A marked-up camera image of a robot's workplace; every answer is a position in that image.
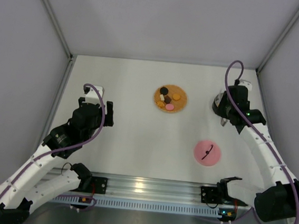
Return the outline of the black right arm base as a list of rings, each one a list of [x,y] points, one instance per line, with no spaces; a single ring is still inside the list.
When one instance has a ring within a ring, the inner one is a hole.
[[[218,205],[222,204],[222,199],[221,195],[219,193],[219,190],[217,187],[212,187],[212,186],[201,186],[201,201],[202,203],[205,204],[210,204],[210,205]]]

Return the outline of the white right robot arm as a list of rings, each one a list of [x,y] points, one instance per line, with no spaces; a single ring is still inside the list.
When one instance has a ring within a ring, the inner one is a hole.
[[[213,110],[236,128],[255,159],[264,185],[260,188],[240,177],[221,179],[217,185],[223,197],[254,207],[263,222],[296,217],[299,181],[277,153],[261,111],[250,108],[247,87],[229,86],[214,99]]]

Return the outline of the orange round macaron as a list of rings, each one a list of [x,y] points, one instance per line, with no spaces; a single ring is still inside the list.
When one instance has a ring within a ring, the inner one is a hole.
[[[177,94],[177,93],[173,95],[173,99],[174,99],[174,100],[179,100],[180,97],[181,97],[181,96],[180,96],[179,94]]]

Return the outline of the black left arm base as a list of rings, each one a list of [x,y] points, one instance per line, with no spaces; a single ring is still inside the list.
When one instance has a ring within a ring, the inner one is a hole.
[[[108,178],[106,177],[91,177],[89,184],[85,187],[78,187],[74,192],[85,192],[91,194],[105,194],[108,187]]]

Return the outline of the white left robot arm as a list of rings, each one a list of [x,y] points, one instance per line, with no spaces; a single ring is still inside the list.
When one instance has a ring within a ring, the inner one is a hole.
[[[68,191],[84,192],[92,173],[82,163],[55,178],[40,180],[72,153],[92,141],[104,126],[112,127],[113,102],[105,106],[79,99],[67,123],[51,130],[34,154],[18,171],[0,184],[0,224],[22,224],[40,206]]]

